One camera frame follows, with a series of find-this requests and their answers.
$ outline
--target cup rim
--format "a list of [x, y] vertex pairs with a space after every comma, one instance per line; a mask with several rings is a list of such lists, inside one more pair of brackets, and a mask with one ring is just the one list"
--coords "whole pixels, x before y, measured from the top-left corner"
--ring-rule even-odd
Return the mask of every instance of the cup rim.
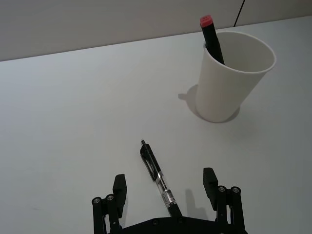
[[228, 66], [222, 64], [221, 62], [217, 61], [214, 57], [211, 56], [211, 54], [208, 52], [208, 50], [207, 50], [207, 48], [206, 48], [206, 46], [205, 46], [205, 44], [204, 44], [204, 51], [205, 51], [205, 53], [207, 53], [208, 56], [209, 56], [213, 61], [215, 61], [218, 65], [223, 66], [223, 67], [225, 67], [225, 68], [227, 68], [227, 69], [229, 69], [229, 70], [232, 70], [232, 71], [235, 71], [235, 72], [238, 72], [238, 73], [251, 74], [251, 75], [257, 75], [257, 74], [266, 73], [266, 72], [268, 72], [269, 70], [271, 70], [271, 69], [275, 66], [277, 58], [276, 58], [276, 55], [275, 55], [275, 53], [274, 53], [274, 50], [273, 50], [267, 43], [265, 43], [264, 41], [260, 40], [259, 38], [256, 38], [255, 36], [252, 36], [252, 35], [250, 35], [250, 34], [242, 33], [242, 32], [236, 32], [236, 31], [220, 31], [220, 32], [217, 32], [216, 34], [218, 35], [218, 34], [221, 34], [221, 33], [243, 34], [243, 35], [245, 35], [245, 36], [248, 36], [248, 37], [251, 37], [251, 38], [257, 40], [258, 42], [264, 44], [264, 45], [271, 51], [271, 53], [272, 53], [272, 55], [273, 55], [273, 58], [274, 58], [274, 61], [273, 61], [273, 64], [272, 64], [269, 68], [267, 68], [267, 69], [265, 69], [265, 70], [261, 70], [261, 71], [257, 71], [257, 72], [244, 72], [244, 71], [240, 71], [240, 70], [237, 70], [237, 69], [228, 67]]

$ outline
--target white wall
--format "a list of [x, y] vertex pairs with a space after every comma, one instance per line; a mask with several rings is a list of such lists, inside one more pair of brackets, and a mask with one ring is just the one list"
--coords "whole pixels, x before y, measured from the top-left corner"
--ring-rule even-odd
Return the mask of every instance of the white wall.
[[[0, 0], [0, 61], [234, 25], [243, 0]], [[238, 24], [312, 14], [312, 0], [246, 0]]]

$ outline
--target marker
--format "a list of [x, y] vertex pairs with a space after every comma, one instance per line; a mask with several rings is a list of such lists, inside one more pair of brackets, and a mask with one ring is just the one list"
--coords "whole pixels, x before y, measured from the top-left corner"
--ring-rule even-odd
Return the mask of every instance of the marker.
[[141, 145], [142, 147], [140, 150], [140, 154], [142, 160], [145, 163], [147, 170], [152, 177], [152, 180], [156, 182], [162, 199], [164, 200], [165, 205], [169, 211], [169, 214], [171, 215], [171, 217], [181, 217], [182, 213], [176, 203], [174, 196], [172, 195], [171, 190], [167, 186], [164, 175], [161, 172], [161, 169], [156, 161], [150, 145], [146, 144], [143, 139], [141, 140]]
[[224, 64], [221, 47], [216, 36], [213, 18], [210, 15], [200, 18], [200, 27], [203, 31], [206, 48], [209, 54], [218, 62]]

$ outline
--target red marker cap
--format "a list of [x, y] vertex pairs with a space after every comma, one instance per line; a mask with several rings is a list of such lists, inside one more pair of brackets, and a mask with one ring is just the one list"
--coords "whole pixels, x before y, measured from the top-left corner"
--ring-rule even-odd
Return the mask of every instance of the red marker cap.
[[200, 27], [204, 28], [213, 23], [213, 18], [211, 17], [211, 15], [203, 16], [202, 18], [200, 18], [199, 22]]

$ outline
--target pen label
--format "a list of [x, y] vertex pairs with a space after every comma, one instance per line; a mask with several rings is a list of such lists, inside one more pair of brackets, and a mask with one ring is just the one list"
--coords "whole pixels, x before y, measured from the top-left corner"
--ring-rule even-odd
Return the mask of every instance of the pen label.
[[174, 196], [172, 195], [172, 192], [170, 189], [165, 190], [161, 196], [162, 196], [162, 199], [164, 200], [167, 208], [173, 204], [176, 204], [176, 200], [175, 200]]

